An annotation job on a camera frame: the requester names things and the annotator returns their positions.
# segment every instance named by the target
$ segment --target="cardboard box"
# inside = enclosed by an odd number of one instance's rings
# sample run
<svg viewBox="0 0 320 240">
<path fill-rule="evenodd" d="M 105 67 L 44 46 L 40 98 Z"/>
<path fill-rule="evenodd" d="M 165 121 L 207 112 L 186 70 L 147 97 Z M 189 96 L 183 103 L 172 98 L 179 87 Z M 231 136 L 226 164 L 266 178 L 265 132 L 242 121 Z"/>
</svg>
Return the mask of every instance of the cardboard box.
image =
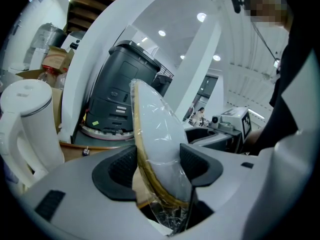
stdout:
<svg viewBox="0 0 320 240">
<path fill-rule="evenodd" d="M 29 70 L 29 71 L 18 73 L 16 75 L 24 79 L 37 79 L 42 72 L 45 72 L 45 70 L 44 69 Z M 62 107 L 63 91 L 57 88 L 51 88 L 51 89 L 52 89 L 53 118 L 54 118 L 56 133 L 58 133 L 60 132 L 59 125 L 61 124 L 61 107 Z"/>
<path fill-rule="evenodd" d="M 74 56 L 74 50 L 70 49 L 67 52 L 65 49 L 61 49 L 55 46 L 49 46 L 50 50 L 44 58 L 42 65 L 46 68 L 53 68 L 58 73 L 65 73 L 69 68 L 71 60 Z"/>
</svg>

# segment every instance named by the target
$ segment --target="kettle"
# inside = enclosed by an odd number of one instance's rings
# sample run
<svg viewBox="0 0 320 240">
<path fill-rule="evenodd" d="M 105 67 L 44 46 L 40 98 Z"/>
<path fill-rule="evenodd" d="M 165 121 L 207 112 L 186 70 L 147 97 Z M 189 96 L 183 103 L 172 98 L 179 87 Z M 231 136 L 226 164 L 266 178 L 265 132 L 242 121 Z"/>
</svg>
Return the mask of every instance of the kettle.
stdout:
<svg viewBox="0 0 320 240">
<path fill-rule="evenodd" d="M 14 82 L 3 91 L 0 107 L 0 154 L 29 188 L 65 162 L 55 128 L 52 89 L 35 79 Z"/>
</svg>

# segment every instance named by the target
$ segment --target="woman in background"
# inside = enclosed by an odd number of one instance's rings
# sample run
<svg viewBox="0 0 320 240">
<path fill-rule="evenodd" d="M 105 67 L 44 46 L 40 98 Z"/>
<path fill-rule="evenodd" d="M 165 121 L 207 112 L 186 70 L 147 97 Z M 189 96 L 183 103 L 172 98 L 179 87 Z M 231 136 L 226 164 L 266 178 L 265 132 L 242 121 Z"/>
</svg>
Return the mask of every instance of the woman in background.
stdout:
<svg viewBox="0 0 320 240">
<path fill-rule="evenodd" d="M 201 107 L 194 115 L 192 119 L 192 125 L 193 126 L 199 126 L 202 118 L 205 116 L 205 108 Z"/>
</svg>

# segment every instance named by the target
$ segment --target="kettle lid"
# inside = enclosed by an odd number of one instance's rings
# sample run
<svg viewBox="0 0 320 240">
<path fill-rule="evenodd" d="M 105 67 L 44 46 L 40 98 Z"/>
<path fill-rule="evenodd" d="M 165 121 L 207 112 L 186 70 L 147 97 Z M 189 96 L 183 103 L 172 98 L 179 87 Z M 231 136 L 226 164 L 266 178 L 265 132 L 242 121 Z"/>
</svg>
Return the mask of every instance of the kettle lid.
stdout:
<svg viewBox="0 0 320 240">
<path fill-rule="evenodd" d="M 52 98 L 52 90 L 46 82 L 24 79 L 9 85 L 2 93 L 2 112 L 20 113 L 26 116 L 46 106 Z"/>
</svg>

